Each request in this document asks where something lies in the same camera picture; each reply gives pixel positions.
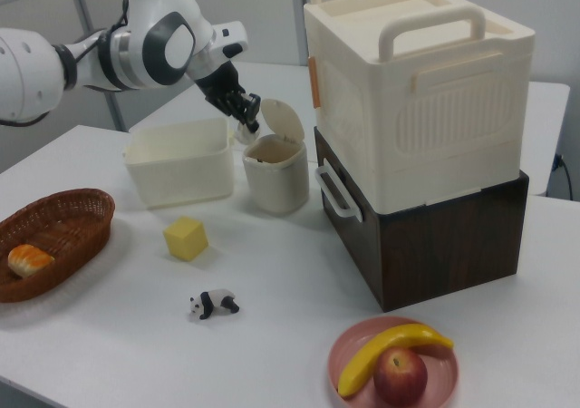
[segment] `apple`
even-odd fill
[[[411,349],[390,347],[379,356],[372,379],[377,394],[386,403],[410,406],[425,393],[427,367]]]

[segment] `yellow banana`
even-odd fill
[[[338,380],[338,394],[348,397],[363,388],[385,349],[421,345],[444,345],[452,348],[453,341],[423,324],[404,324],[389,328],[367,342],[344,367]]]

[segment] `table surface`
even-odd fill
[[[0,175],[0,219],[65,189],[103,189],[116,202],[96,258],[43,296],[0,304],[0,380],[83,408],[341,406],[329,350],[382,313],[314,180],[305,206],[268,216],[250,200],[237,153],[231,197],[146,210],[121,159],[130,137],[77,127]],[[208,234],[191,263],[171,257],[161,234],[179,216]],[[455,340],[451,407],[578,406],[579,230],[580,205],[530,196],[516,276],[389,313]],[[220,287],[240,312],[192,320],[189,297]]]
[[[314,132],[316,112],[312,106],[310,76],[303,66],[270,63],[236,63],[240,84],[262,98],[287,102],[300,117],[305,128],[308,160],[316,162]],[[564,120],[570,88],[560,83],[531,82],[527,96],[527,112],[522,139],[521,169],[529,177],[529,193],[545,195],[550,179],[552,162]],[[168,125],[175,122],[216,116],[216,110],[205,101],[203,94],[192,86],[172,101],[160,107],[130,131]],[[261,115],[262,133],[271,133]],[[236,122],[232,118],[232,129]],[[234,147],[242,151],[237,143]]]

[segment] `yellow cube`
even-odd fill
[[[182,260],[191,261],[208,247],[203,223],[181,217],[163,230],[169,253]]]

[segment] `toy panda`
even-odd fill
[[[191,312],[199,314],[201,320],[210,317],[216,306],[221,306],[232,314],[237,313],[239,306],[234,302],[235,297],[236,295],[225,288],[203,292],[198,297],[189,299]]]

